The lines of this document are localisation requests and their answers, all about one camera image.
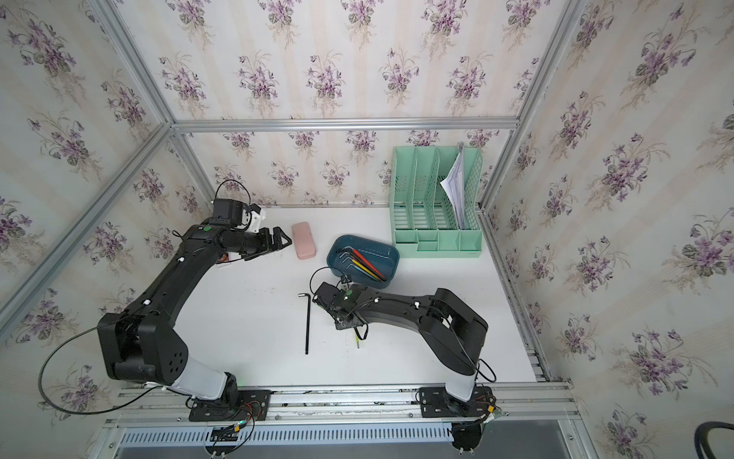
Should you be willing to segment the yellow handled hex key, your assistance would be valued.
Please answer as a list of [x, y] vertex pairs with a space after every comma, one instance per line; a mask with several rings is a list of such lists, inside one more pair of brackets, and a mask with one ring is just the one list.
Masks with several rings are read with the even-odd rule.
[[363, 264], [361, 264], [359, 261], [355, 260], [355, 258], [350, 257], [349, 258], [349, 264], [354, 267], [356, 270], [358, 270], [363, 275], [366, 275], [367, 277], [370, 277], [370, 279], [374, 279], [375, 281], [382, 282], [383, 278], [378, 275], [377, 273], [371, 271], [367, 267], [365, 267]]

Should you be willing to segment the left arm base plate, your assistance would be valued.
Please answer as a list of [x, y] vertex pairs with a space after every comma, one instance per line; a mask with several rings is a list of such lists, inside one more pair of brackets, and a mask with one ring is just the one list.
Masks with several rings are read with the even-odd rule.
[[240, 389], [234, 401], [203, 401], [193, 399], [188, 403], [189, 422], [235, 422], [253, 417], [257, 422], [267, 417], [271, 390]]

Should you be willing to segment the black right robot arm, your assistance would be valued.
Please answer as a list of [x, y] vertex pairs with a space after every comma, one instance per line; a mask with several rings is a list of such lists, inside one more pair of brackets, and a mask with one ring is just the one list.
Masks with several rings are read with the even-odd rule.
[[315, 302], [338, 330], [357, 331], [380, 323], [418, 333], [438, 361], [453, 372], [445, 382], [447, 396], [462, 403], [470, 400], [489, 325], [451, 290], [403, 296], [362, 284], [338, 288], [324, 282], [315, 291]]

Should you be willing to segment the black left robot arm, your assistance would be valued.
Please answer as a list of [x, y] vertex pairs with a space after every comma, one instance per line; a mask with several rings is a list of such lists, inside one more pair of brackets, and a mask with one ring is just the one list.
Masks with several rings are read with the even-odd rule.
[[235, 407], [235, 376], [191, 357], [174, 330], [176, 319], [199, 281], [226, 254], [237, 252], [250, 261], [291, 245], [279, 227], [257, 233], [210, 223], [190, 227], [149, 287], [122, 312], [107, 313], [99, 321], [97, 336], [108, 377], [161, 384], [203, 402]]

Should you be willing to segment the long black hex key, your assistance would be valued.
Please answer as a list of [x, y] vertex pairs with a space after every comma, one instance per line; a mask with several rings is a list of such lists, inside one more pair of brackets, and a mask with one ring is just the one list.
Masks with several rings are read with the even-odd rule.
[[386, 277], [370, 262], [367, 258], [359, 251], [354, 248], [347, 247], [338, 251], [338, 254], [342, 257], [346, 256], [351, 260], [351, 263], [359, 269], [359, 271], [365, 273], [372, 279], [378, 282], [386, 281]]

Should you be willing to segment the thin black hex key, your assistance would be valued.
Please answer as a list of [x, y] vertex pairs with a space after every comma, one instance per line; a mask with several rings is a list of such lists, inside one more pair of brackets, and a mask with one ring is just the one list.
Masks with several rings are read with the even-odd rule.
[[304, 298], [307, 302], [306, 322], [305, 322], [305, 338], [304, 338], [304, 354], [310, 354], [310, 338], [311, 338], [311, 314], [312, 314], [312, 295], [308, 293], [299, 293], [299, 298]]

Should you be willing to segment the red handled hex key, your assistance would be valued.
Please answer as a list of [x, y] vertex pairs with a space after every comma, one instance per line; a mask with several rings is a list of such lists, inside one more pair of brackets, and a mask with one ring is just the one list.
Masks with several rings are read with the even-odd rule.
[[365, 267], [370, 269], [371, 271], [377, 273], [383, 278], [383, 281], [386, 281], [387, 278], [385, 275], [383, 275], [365, 256], [363, 256], [359, 251], [356, 249], [350, 248], [349, 251], [351, 252], [352, 258], [355, 258], [355, 260], [359, 261], [361, 264], [363, 264]]

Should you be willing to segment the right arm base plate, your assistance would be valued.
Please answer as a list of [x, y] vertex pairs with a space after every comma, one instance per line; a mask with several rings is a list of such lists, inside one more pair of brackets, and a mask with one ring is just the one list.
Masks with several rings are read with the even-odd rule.
[[497, 398], [489, 386], [475, 386], [469, 400], [463, 402], [450, 396], [442, 386], [421, 387], [415, 395], [422, 418], [480, 418], [503, 417]]

